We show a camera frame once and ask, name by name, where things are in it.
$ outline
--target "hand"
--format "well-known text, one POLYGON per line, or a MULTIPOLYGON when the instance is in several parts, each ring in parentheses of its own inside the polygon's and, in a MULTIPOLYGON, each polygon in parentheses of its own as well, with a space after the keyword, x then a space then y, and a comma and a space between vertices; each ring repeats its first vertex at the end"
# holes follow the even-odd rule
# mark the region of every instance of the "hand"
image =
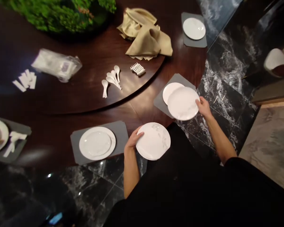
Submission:
POLYGON ((138 139, 140 139, 143 135, 144 135, 144 132, 141 132, 137 135, 137 132, 139 131, 139 129, 142 127, 142 125, 140 127, 138 127, 132 134, 131 136, 129 137, 126 145, 125 145, 125 148, 124 150, 127 150, 127 149, 134 149, 138 139))
POLYGON ((200 96, 200 101, 196 99, 196 104, 199 108, 199 112, 204 116, 204 118, 211 117, 212 114, 210 111, 209 103, 202 96, 200 96))

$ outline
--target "black shirt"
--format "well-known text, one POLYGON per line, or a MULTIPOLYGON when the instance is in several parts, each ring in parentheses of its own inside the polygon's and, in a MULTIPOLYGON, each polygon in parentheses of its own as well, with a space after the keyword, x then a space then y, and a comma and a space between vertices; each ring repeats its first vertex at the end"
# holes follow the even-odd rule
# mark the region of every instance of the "black shirt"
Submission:
POLYGON ((183 131, 168 127, 171 148, 115 204, 104 226, 284 223, 284 189, 241 158, 224 167, 194 151, 183 131))

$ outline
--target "beige napkin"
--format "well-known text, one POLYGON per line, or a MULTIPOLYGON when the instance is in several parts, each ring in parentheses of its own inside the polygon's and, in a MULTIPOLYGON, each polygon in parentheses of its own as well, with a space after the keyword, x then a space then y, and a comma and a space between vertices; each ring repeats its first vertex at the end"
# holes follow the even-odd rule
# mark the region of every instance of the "beige napkin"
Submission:
POLYGON ((126 51, 127 55, 139 60, 151 60, 158 54, 172 55, 170 37, 160 31, 158 25, 154 25, 156 22, 157 19, 144 9, 126 8, 123 23, 117 29, 124 39, 134 39, 132 45, 126 51))

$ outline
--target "person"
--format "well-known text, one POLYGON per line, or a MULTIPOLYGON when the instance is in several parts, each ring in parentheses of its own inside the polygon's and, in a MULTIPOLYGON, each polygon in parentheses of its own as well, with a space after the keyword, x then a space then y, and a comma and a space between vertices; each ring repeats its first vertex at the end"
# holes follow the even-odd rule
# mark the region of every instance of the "person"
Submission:
POLYGON ((284 223, 284 189, 238 158, 210 111, 196 100, 224 166, 202 159, 175 123, 167 127, 171 146, 139 176, 137 128, 124 148, 124 196, 104 226, 243 225, 284 223))

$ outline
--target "plastic bag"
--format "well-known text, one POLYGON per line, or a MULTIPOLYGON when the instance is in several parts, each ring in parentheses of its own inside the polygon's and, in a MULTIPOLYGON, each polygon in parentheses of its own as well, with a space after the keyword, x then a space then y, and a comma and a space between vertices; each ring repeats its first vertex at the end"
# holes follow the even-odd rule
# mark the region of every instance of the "plastic bag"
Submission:
POLYGON ((66 56, 47 49, 41 49, 32 63, 32 67, 39 72, 56 76, 62 83, 67 83, 79 71, 82 63, 77 56, 66 56))

